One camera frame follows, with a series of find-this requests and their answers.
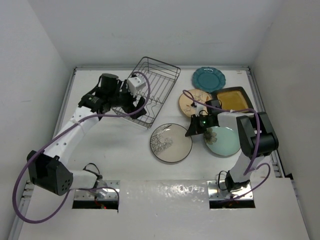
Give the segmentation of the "light blue flower plate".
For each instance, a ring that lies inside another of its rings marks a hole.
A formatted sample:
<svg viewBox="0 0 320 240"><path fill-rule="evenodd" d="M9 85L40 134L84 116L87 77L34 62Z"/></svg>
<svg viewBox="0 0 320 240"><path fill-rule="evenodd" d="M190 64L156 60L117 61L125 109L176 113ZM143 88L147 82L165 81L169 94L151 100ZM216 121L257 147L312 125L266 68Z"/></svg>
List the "light blue flower plate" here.
<svg viewBox="0 0 320 240"><path fill-rule="evenodd" d="M203 139L214 154L223 157L232 156L241 148L237 133L229 127L209 127L203 134Z"/></svg>

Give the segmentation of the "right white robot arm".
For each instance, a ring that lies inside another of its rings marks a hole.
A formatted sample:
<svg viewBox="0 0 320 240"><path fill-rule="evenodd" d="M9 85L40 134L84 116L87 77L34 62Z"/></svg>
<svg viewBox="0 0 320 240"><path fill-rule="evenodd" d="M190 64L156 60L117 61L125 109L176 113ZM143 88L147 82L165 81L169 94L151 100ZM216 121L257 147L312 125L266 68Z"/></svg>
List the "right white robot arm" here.
<svg viewBox="0 0 320 240"><path fill-rule="evenodd" d="M202 103L193 100L196 108L191 116L187 137L203 135L208 146L215 147L218 155L234 147L241 151L235 165L226 172L224 190L234 192L250 183L251 174L262 166L262 160L279 147L279 140L264 111L252 108L223 110L214 101Z"/></svg>

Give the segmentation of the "black square amber plate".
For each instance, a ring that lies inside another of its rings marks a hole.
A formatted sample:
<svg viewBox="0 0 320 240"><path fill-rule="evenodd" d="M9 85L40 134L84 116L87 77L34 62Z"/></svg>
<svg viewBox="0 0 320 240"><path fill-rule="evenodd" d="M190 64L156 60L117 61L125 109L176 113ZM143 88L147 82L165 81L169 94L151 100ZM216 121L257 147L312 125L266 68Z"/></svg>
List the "black square amber plate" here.
<svg viewBox="0 0 320 240"><path fill-rule="evenodd" d="M223 110L239 111L254 108L247 92L241 86L215 90L210 94L213 99L218 99L221 102Z"/></svg>

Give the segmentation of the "beige tree pattern plate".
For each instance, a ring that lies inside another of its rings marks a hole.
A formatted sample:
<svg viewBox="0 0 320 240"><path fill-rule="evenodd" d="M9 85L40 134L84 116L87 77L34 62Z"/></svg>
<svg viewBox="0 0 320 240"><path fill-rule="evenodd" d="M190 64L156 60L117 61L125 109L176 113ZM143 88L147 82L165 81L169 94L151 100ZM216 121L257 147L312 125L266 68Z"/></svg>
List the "beige tree pattern plate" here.
<svg viewBox="0 0 320 240"><path fill-rule="evenodd" d="M191 152L193 140L185 136L185 127L176 123L166 123L157 127L150 136L151 152L161 162L177 164Z"/></svg>

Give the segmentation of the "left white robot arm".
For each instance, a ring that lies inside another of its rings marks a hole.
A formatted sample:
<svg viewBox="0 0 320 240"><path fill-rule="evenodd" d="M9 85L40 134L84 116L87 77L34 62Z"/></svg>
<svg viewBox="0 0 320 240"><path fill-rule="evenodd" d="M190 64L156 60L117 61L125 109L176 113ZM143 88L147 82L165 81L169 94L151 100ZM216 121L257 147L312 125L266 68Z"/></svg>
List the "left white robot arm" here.
<svg viewBox="0 0 320 240"><path fill-rule="evenodd" d="M50 143L27 156L27 168L31 182L51 193L63 196L70 190L93 189L101 176L90 170L70 170L68 161L83 137L109 111L120 107L122 117L137 119L146 114L148 97L138 98L138 92L149 87L148 77L139 71L127 79L103 73L97 85L82 96L69 121Z"/></svg>

